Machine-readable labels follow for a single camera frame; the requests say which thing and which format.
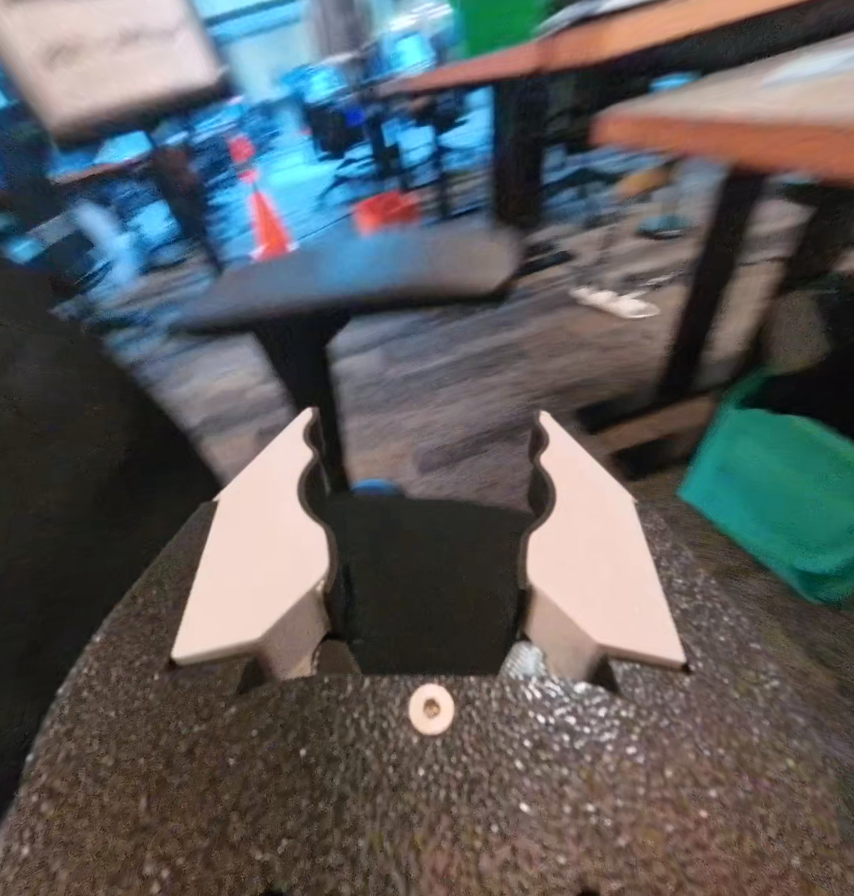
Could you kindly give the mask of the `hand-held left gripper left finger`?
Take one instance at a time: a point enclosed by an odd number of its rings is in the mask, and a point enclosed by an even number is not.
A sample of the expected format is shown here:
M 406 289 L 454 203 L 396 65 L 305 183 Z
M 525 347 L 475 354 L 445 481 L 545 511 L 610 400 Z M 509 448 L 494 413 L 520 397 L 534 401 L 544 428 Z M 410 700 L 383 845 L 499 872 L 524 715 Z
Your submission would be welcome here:
M 175 666 L 253 658 L 278 680 L 313 673 L 338 568 L 321 442 L 318 411 L 304 409 L 218 494 Z

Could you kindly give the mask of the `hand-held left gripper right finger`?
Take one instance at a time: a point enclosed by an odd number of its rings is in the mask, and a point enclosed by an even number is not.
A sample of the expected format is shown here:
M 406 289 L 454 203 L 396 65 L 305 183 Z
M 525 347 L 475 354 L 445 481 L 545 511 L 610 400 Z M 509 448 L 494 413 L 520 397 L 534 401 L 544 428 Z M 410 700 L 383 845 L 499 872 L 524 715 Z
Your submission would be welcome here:
M 684 671 L 687 657 L 630 491 L 554 417 L 529 443 L 534 520 L 521 543 L 521 630 L 555 678 L 606 661 Z

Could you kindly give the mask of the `black stool seat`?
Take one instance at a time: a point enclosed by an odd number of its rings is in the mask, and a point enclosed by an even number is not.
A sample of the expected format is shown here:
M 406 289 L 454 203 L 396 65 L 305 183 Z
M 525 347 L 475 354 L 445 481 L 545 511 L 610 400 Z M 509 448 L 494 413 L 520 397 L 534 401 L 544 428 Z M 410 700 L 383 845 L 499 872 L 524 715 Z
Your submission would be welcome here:
M 341 494 L 323 520 L 339 557 L 332 633 L 368 676 L 496 676 L 525 602 L 523 511 Z

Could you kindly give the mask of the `teal storage bin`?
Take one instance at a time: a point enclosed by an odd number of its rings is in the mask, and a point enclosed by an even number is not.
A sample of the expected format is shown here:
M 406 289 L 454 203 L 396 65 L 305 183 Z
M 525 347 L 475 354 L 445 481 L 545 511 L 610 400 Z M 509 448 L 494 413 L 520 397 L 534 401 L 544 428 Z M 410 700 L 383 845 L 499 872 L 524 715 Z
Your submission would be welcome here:
M 767 381 L 724 394 L 678 496 L 804 599 L 837 606 L 854 596 L 854 442 L 752 407 Z

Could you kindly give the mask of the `white power strip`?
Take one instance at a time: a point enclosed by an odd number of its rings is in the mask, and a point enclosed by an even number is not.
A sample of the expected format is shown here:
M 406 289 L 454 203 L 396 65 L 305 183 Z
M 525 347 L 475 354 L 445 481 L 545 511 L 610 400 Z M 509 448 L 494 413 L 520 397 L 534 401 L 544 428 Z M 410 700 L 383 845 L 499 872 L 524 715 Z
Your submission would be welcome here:
M 645 320 L 657 317 L 660 309 L 646 300 L 647 290 L 643 288 L 619 292 L 608 288 L 577 285 L 568 290 L 579 306 L 626 321 Z

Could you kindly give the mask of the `orange traffic cone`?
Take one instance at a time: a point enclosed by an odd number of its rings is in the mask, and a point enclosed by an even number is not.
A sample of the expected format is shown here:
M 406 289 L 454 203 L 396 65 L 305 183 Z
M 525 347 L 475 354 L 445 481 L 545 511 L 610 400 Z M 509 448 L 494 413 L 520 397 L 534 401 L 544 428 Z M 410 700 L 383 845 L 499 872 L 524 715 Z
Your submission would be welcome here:
M 254 238 L 251 259 L 255 263 L 282 257 L 298 248 L 275 206 L 256 185 L 250 188 L 249 210 Z

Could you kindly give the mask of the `orange plastic bin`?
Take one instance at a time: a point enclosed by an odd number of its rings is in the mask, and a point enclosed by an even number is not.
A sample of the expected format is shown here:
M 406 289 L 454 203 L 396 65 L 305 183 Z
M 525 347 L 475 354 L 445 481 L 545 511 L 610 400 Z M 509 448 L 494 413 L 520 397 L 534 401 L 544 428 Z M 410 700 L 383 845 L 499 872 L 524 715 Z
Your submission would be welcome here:
M 354 227 L 361 237 L 381 230 L 416 225 L 421 220 L 421 203 L 412 192 L 387 190 L 362 199 L 353 208 Z

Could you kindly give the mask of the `wooden table with booklet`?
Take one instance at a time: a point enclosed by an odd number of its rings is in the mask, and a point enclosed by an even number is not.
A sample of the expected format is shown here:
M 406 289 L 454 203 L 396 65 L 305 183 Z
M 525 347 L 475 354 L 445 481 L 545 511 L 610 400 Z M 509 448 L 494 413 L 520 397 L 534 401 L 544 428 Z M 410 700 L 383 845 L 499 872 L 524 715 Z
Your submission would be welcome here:
M 602 112 L 591 136 L 598 146 L 701 157 L 725 168 L 657 384 L 578 410 L 585 430 L 612 434 L 716 387 L 698 387 L 702 355 L 769 177 L 813 181 L 812 214 L 778 293 L 829 272 L 847 251 L 854 231 L 854 33 L 628 100 Z

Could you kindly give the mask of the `long wooden table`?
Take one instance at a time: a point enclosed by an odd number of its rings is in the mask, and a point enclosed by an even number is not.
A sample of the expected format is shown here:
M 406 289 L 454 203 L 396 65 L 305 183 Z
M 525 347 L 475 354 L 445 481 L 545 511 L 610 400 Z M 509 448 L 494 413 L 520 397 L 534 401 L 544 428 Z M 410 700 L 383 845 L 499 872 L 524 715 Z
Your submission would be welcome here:
M 677 72 L 718 73 L 854 32 L 854 1 L 626 2 L 513 47 L 398 77 L 384 98 L 492 88 L 491 216 L 528 231 L 541 213 L 548 82 L 588 80 L 584 114 L 612 106 Z

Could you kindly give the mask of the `black framed tag sign board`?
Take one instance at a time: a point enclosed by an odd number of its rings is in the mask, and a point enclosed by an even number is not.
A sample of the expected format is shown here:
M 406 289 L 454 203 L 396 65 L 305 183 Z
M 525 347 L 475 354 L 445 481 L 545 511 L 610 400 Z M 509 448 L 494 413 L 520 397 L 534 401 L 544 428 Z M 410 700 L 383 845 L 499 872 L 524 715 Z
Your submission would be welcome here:
M 64 147 L 152 129 L 229 92 L 184 1 L 0 1 L 0 68 Z

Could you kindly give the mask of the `green plastic bin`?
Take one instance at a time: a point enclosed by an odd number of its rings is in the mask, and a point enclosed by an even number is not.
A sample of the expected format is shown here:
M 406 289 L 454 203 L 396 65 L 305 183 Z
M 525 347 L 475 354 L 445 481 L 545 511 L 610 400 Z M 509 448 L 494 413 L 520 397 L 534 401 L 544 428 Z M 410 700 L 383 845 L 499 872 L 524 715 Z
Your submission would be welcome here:
M 463 57 L 507 49 L 533 38 L 567 1 L 450 1 Z

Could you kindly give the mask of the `small black pedestal table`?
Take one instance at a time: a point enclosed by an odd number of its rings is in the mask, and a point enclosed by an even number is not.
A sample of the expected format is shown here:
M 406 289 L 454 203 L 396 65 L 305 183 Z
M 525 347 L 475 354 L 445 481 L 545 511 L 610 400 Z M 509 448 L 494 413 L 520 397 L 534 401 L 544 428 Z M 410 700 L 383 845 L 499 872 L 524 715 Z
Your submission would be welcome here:
M 171 330 L 253 336 L 295 410 L 319 412 L 326 480 L 347 492 L 330 342 L 355 318 L 499 305 L 524 256 L 516 231 L 461 222 L 319 241 L 225 273 Z

